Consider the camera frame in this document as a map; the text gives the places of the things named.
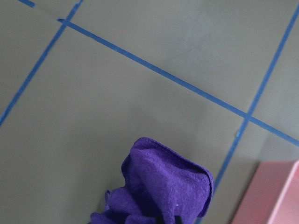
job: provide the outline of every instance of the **pink object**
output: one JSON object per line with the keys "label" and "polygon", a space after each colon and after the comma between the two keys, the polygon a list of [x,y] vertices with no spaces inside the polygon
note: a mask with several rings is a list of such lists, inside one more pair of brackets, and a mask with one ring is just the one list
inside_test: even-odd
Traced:
{"label": "pink object", "polygon": [[261,162],[231,224],[298,224],[299,161]]}

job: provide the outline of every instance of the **towel fold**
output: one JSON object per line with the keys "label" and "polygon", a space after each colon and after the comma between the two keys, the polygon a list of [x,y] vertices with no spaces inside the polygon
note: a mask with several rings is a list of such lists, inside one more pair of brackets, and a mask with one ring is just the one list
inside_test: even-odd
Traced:
{"label": "towel fold", "polygon": [[91,214],[91,224],[155,224],[161,215],[165,224],[175,216],[192,224],[207,213],[212,175],[161,143],[138,139],[121,170],[125,186],[106,193],[106,210]]}

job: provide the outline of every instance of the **gray floor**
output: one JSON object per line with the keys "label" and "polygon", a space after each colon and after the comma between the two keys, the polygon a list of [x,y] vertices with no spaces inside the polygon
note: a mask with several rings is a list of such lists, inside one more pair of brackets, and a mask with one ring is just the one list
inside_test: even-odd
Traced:
{"label": "gray floor", "polygon": [[[0,3],[0,112],[76,0]],[[72,23],[247,112],[298,1],[85,0]],[[299,139],[299,21],[253,116]],[[0,223],[81,224],[142,136],[209,169],[243,118],[67,27],[0,128]],[[228,224],[257,164],[299,144],[249,122],[203,224]]]}

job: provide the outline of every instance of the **painter's tape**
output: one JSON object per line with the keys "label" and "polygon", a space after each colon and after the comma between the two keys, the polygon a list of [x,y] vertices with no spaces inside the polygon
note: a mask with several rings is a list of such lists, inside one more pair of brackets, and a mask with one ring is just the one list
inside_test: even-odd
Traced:
{"label": "painter's tape", "polygon": [[216,192],[216,190],[217,190],[217,188],[218,188],[218,186],[219,186],[219,184],[220,184],[220,182],[221,182],[221,180],[224,176],[224,173],[225,173],[225,171],[226,171],[226,169],[227,169],[227,167],[228,167],[228,165],[229,165],[229,163],[230,163],[230,161],[231,161],[231,159],[232,159],[232,157],[235,153],[235,150],[236,150],[236,148],[237,148],[237,146],[238,146],[238,144],[239,144],[239,142],[240,142],[240,140],[243,136],[243,133],[244,133],[249,121],[252,121],[252,122],[256,121],[256,120],[254,120],[254,118],[252,118],[252,114],[253,114],[253,112],[256,108],[256,105],[257,105],[258,101],[260,100],[260,97],[261,97],[261,95],[262,95],[262,93],[263,93],[270,77],[271,77],[271,74],[272,74],[272,72],[275,68],[275,65],[276,65],[276,63],[277,63],[277,61],[278,61],[278,59],[281,55],[281,52],[282,52],[282,50],[285,46],[285,43],[286,43],[286,41],[287,41],[287,39],[288,39],[288,37],[291,33],[291,30],[294,26],[294,23],[295,23],[295,21],[298,17],[298,13],[299,13],[299,4],[297,5],[297,8],[296,8],[296,10],[295,10],[290,22],[289,22],[289,25],[287,26],[287,28],[285,30],[283,38],[281,39],[281,41],[279,43],[279,46],[278,46],[278,48],[275,52],[275,55],[274,55],[274,57],[273,57],[273,59],[270,63],[270,66],[269,66],[269,68],[268,68],[268,70],[267,70],[267,72],[266,72],[266,74],[263,78],[263,81],[262,81],[262,83],[261,83],[261,85],[260,85],[260,87],[259,87],[259,89],[256,93],[256,96],[254,97],[254,100],[253,100],[253,102],[252,102],[252,104],[251,104],[251,106],[248,110],[248,113],[247,113],[244,121],[242,122],[242,125],[241,125],[240,130],[239,130],[239,135],[237,135],[235,137],[235,140],[234,140],[234,142],[233,142],[233,144],[232,144],[232,146],[231,146],[231,148],[230,148],[230,150],[229,150],[229,152],[228,152],[228,154],[227,154],[227,156],[226,156],[226,158],[223,162],[223,165],[222,165],[222,167],[219,171],[219,174],[217,175],[217,178],[215,180],[215,185],[214,185],[214,192]]}
{"label": "painter's tape", "polygon": [[36,6],[34,2],[29,1],[29,0],[19,0],[19,1],[20,1],[21,3],[24,3],[24,4],[27,5],[27,6],[31,7],[31,8],[33,8],[34,6]]}
{"label": "painter's tape", "polygon": [[68,24],[68,26],[70,28],[72,28],[72,29],[74,29],[74,30],[76,30],[76,31],[78,31],[78,32],[80,32],[80,33],[82,33],[82,34],[84,34],[84,35],[86,35],[86,36],[94,39],[95,41],[97,41],[97,42],[105,45],[106,47],[109,47],[110,49],[115,50],[116,52],[118,52],[118,53],[120,53],[120,54],[122,54],[122,55],[124,55],[124,56],[126,56],[126,57],[128,57],[130,59],[132,59],[133,61],[135,61],[135,62],[137,62],[137,63],[139,63],[139,64],[141,64],[141,65],[143,65],[145,67],[147,67],[148,69],[151,69],[152,71],[154,71],[154,72],[156,72],[156,73],[158,73],[158,74],[160,74],[160,75],[162,75],[162,76],[170,79],[171,81],[173,81],[173,82],[175,82],[175,83],[177,83],[177,84],[179,84],[179,85],[181,85],[181,86],[183,86],[183,87],[185,87],[185,88],[187,88],[187,89],[189,89],[189,90],[191,90],[191,91],[193,91],[193,92],[201,95],[202,97],[204,97],[204,98],[206,98],[206,99],[208,99],[208,100],[210,100],[210,101],[212,101],[212,102],[214,102],[214,103],[216,103],[216,104],[218,104],[218,105],[220,105],[220,106],[228,109],[229,111],[231,111],[231,112],[233,112],[233,113],[235,113],[235,114],[237,114],[237,115],[239,115],[239,116],[241,116],[243,118],[246,117],[246,113],[245,112],[243,112],[243,111],[241,111],[241,110],[233,107],[232,105],[230,105],[230,104],[228,104],[228,103],[226,103],[226,102],[224,102],[224,101],[222,101],[222,100],[220,100],[220,99],[212,96],[211,94],[208,94],[207,92],[205,92],[205,91],[203,91],[203,90],[195,87],[194,85],[191,85],[190,83],[187,83],[186,81],[184,81],[184,80],[182,80],[182,79],[180,79],[180,78],[178,78],[178,77],[176,77],[176,76],[168,73],[167,71],[164,71],[163,69],[161,69],[161,68],[159,68],[157,66],[154,66],[153,64],[151,64],[151,63],[149,63],[149,62],[147,62],[147,61],[145,61],[145,60],[137,57],[136,55],[133,55],[132,53],[130,53],[130,52],[128,52],[128,51],[126,51],[126,50],[124,50],[124,49],[116,46],[115,44],[112,44],[111,42],[109,42],[109,41],[107,41],[107,40],[105,40],[105,39],[103,39],[103,38],[101,38],[101,37],[99,37],[99,36],[97,36],[97,35],[89,32],[89,31],[87,31],[86,29],[83,29],[82,27],[77,26],[76,24],[71,23],[71,22]]}
{"label": "painter's tape", "polygon": [[54,44],[56,43],[56,41],[59,39],[59,37],[61,36],[61,34],[63,33],[63,31],[65,30],[65,28],[67,27],[67,24],[70,22],[70,20],[72,19],[72,17],[75,15],[75,13],[79,9],[79,7],[82,4],[82,2],[83,2],[83,0],[80,0],[80,2],[78,2],[78,3],[75,4],[75,6],[71,10],[71,12],[68,14],[68,16],[66,17],[66,19],[62,23],[62,25],[59,28],[59,30],[54,35],[53,39],[48,44],[48,46],[45,49],[45,51],[42,53],[42,55],[40,56],[40,58],[37,60],[36,64],[34,65],[33,69],[29,73],[29,75],[26,77],[26,79],[23,82],[23,84],[20,86],[20,88],[17,91],[17,93],[14,95],[13,99],[8,104],[8,106],[5,109],[5,111],[1,114],[1,116],[0,116],[0,127],[2,126],[4,120],[7,118],[7,116],[9,115],[9,113],[11,112],[11,110],[13,109],[14,105],[19,100],[19,98],[22,95],[22,93],[25,91],[25,89],[29,85],[30,81],[32,80],[32,78],[34,77],[34,75],[36,74],[36,72],[38,71],[38,69],[41,67],[41,65],[44,62],[44,60],[46,59],[48,53],[50,52],[50,50],[52,49],[52,47],[54,46]]}
{"label": "painter's tape", "polygon": [[254,123],[254,124],[262,127],[263,129],[265,129],[265,130],[267,130],[267,131],[269,131],[269,132],[277,135],[278,137],[280,137],[280,138],[282,138],[282,139],[284,139],[284,140],[286,140],[286,141],[288,141],[288,142],[290,142],[290,143],[292,143],[292,144],[294,144],[294,145],[296,145],[296,146],[299,147],[299,140],[297,140],[295,138],[292,138],[291,136],[289,136],[289,135],[281,132],[280,130],[278,130],[276,128],[273,128],[272,126],[270,126],[270,125],[268,125],[268,124],[266,124],[266,123],[264,123],[264,122],[256,119],[255,117],[251,117],[250,121],[252,123]]}

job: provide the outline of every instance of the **purple microfiber towel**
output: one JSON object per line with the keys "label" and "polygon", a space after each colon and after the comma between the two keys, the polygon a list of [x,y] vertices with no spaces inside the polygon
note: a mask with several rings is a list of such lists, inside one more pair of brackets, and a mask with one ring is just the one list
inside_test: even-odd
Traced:
{"label": "purple microfiber towel", "polygon": [[121,166],[126,184],[107,191],[105,212],[91,214],[90,224],[165,224],[180,216],[183,224],[203,217],[213,194],[205,168],[150,139],[138,139]]}

